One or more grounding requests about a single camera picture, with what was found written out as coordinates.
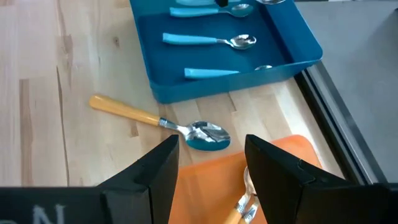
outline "utensil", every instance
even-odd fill
[[[247,175],[247,182],[248,182],[248,185],[250,185],[250,187],[252,187],[252,189],[254,189],[253,182],[251,181],[249,172]],[[257,197],[257,193],[256,193],[255,189],[253,190],[252,193],[254,195],[254,202],[250,206],[249,210],[244,213],[242,219],[240,219],[238,224],[251,223],[253,221],[254,217],[256,216],[257,210],[260,206],[260,201],[259,201],[259,198]]]
[[[163,33],[163,42],[174,45],[228,44],[235,49],[246,50],[252,47],[257,42],[257,39],[247,34],[236,36],[231,40],[224,40],[214,37]]]
[[[250,200],[251,194],[255,194],[256,190],[254,189],[253,183],[251,182],[250,176],[249,176],[249,169],[246,167],[244,169],[243,173],[243,180],[244,180],[244,185],[246,186],[246,191],[244,195],[239,199],[239,201],[236,203],[234,209],[229,213],[227,219],[225,220],[224,224],[236,224],[242,219],[243,213],[244,213],[244,208],[248,204]]]
[[[92,108],[135,119],[154,126],[179,131],[187,144],[202,151],[217,151],[226,148],[231,138],[223,128],[206,121],[196,121],[188,126],[180,126],[160,116],[125,105],[107,96],[93,95],[89,104]]]
[[[253,11],[253,6],[249,4],[238,4],[233,7],[226,8],[177,8],[170,7],[170,15],[174,17],[198,17],[208,16],[219,13],[228,13],[234,17],[245,17]]]
[[[261,65],[256,70],[272,68],[271,65]],[[214,78],[224,75],[240,73],[239,71],[231,70],[212,70],[212,69],[197,69],[197,68],[184,68],[185,78],[202,79],[202,78]]]
[[[256,216],[257,210],[260,206],[260,201],[257,196],[254,196],[254,203],[250,206],[249,210],[244,214],[242,219],[240,219],[238,224],[248,224],[251,223]]]
[[[279,4],[282,3],[286,0],[256,0],[257,2],[261,4],[266,4],[266,5],[274,5],[274,4]]]
[[[240,1],[241,0],[229,0],[228,4]],[[215,0],[175,0],[175,2],[184,6],[208,6],[216,4]]]

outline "orange plastic mat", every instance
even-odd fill
[[[311,143],[303,136],[290,136],[272,143],[321,168]],[[240,152],[181,168],[169,223],[223,223],[245,191],[243,182],[245,167],[244,153]],[[252,223],[267,223],[261,208]]]

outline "blue tray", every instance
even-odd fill
[[[256,1],[252,14],[174,18],[175,0],[131,0],[150,87],[160,103],[239,90],[293,77],[322,57],[322,48],[293,0],[273,6]],[[162,42],[163,32],[230,39],[239,34],[257,38],[254,47],[235,50],[223,44],[178,46]],[[273,68],[254,71],[260,65]],[[184,68],[237,70],[241,73],[204,80],[184,78]]]

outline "light wood surface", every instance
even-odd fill
[[[301,134],[341,175],[294,80],[160,105],[152,96],[127,0],[0,0],[0,185],[96,185],[172,131],[96,111],[95,93],[180,124],[208,120],[231,133],[220,152],[180,143],[180,165]]]

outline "gray surface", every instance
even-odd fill
[[[323,48],[323,64],[351,122],[387,180],[398,182],[398,11],[394,11],[398,2],[298,2],[297,6]],[[356,154],[373,179],[364,153]]]

